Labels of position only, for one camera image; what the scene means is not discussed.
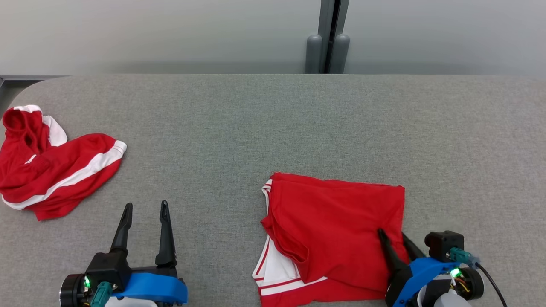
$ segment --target green led light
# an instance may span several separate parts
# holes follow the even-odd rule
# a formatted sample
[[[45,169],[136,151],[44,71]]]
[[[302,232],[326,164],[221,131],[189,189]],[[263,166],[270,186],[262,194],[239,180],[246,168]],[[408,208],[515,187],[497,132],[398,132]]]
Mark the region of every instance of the green led light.
[[[89,281],[89,278],[87,276],[84,278],[84,286],[87,288],[91,288],[91,282]]]
[[[451,272],[449,272],[451,274],[451,276],[453,276],[454,278],[455,277],[459,277],[461,276],[461,270],[459,270],[459,268],[456,268],[454,270],[452,270]]]

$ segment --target teal connector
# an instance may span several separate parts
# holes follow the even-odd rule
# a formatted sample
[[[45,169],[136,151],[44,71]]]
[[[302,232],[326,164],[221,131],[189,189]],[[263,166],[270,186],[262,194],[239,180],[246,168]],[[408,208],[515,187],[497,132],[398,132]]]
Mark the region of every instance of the teal connector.
[[[97,287],[97,292],[93,295],[93,300],[91,301],[91,307],[105,307],[106,303],[112,296],[112,286],[109,282],[103,281]]]
[[[475,257],[471,253],[456,247],[449,251],[449,258],[455,262],[464,263],[473,269],[477,269],[476,262],[479,262],[478,257]]]

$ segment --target white wall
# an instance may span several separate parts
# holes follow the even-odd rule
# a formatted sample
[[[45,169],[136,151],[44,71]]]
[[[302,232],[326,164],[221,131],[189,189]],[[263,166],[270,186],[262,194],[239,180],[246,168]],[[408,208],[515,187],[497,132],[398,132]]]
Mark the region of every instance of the white wall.
[[[545,0],[351,0],[345,73],[546,76]]]
[[[320,0],[0,0],[0,75],[303,73]]]

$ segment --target blue plastic bracket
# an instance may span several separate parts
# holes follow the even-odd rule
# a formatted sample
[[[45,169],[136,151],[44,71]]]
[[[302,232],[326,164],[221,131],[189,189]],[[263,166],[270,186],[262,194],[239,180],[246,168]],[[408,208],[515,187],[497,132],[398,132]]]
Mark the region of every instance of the blue plastic bracket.
[[[125,291],[112,296],[148,299],[167,304],[188,303],[188,288],[177,278],[152,273],[133,273]]]
[[[393,306],[405,307],[408,300],[436,276],[458,268],[460,265],[460,262],[440,262],[430,257],[415,259],[409,264],[413,276],[406,281]]]

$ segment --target folded red shirt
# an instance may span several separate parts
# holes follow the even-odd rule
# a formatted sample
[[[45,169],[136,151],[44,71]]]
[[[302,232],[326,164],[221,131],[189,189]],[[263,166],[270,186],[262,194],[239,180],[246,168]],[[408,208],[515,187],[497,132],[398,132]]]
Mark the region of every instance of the folded red shirt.
[[[127,149],[124,142],[101,133],[67,141],[57,121],[37,105],[11,108],[2,121],[2,201],[34,211],[39,221],[71,212],[116,173]]]
[[[384,296],[389,271],[377,230],[383,228],[400,258],[408,261],[401,232],[404,187],[283,173],[275,173],[270,185],[262,225],[275,249],[297,267],[304,284],[326,278],[339,282],[340,288],[367,290],[353,290],[358,293],[355,299]],[[328,301],[347,300],[347,291],[339,294],[337,299],[329,292]],[[321,300],[325,294],[311,296]]]

